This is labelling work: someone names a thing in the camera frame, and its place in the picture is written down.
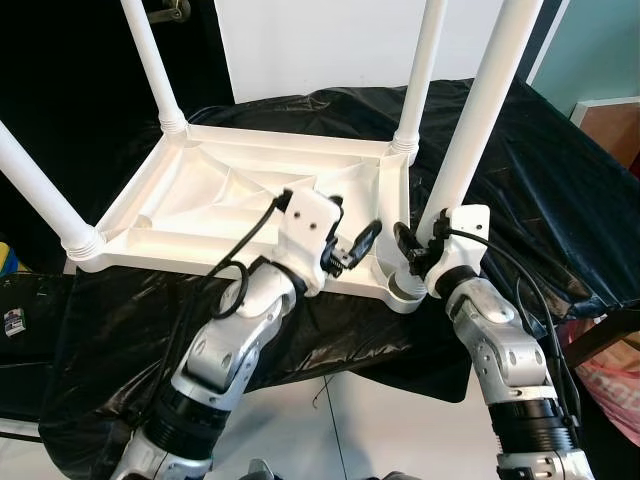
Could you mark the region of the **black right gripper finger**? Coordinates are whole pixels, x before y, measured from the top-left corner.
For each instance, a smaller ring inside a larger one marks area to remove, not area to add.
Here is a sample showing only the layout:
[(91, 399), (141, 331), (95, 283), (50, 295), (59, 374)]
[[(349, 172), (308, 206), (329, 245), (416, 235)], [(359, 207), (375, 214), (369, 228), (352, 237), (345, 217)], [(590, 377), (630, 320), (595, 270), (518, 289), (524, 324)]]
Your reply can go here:
[(417, 241), (413, 230), (402, 221), (398, 221), (397, 224), (394, 224), (393, 234), (396, 237), (398, 251), (402, 252), (407, 264), (421, 266), (426, 257), (426, 248)]

